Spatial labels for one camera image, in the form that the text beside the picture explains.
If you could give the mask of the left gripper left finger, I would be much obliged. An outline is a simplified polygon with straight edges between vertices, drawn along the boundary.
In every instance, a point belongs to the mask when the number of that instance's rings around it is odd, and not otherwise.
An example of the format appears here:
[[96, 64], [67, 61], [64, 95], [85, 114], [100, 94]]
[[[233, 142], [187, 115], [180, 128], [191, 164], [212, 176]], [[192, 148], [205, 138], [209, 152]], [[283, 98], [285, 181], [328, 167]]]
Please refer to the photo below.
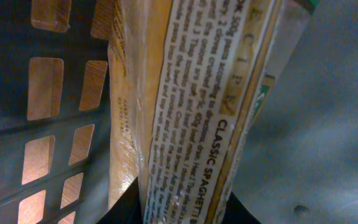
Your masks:
[[143, 224], [137, 177], [97, 224]]

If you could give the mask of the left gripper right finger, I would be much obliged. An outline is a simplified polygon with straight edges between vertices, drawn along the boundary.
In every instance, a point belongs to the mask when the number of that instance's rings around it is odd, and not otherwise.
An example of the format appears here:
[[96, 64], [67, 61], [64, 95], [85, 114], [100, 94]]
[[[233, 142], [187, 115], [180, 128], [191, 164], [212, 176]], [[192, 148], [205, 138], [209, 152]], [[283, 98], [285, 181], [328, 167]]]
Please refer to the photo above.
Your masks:
[[241, 203], [233, 192], [230, 193], [222, 224], [261, 224]]

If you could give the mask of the spaghetti pack orange ends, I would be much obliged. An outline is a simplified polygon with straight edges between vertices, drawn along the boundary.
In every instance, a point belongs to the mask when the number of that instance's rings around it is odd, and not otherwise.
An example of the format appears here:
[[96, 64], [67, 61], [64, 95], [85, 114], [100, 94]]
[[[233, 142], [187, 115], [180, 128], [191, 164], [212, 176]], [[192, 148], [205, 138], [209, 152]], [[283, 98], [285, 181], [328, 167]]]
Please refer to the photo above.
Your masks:
[[141, 223], [221, 223], [247, 132], [317, 1], [113, 1], [111, 177]]

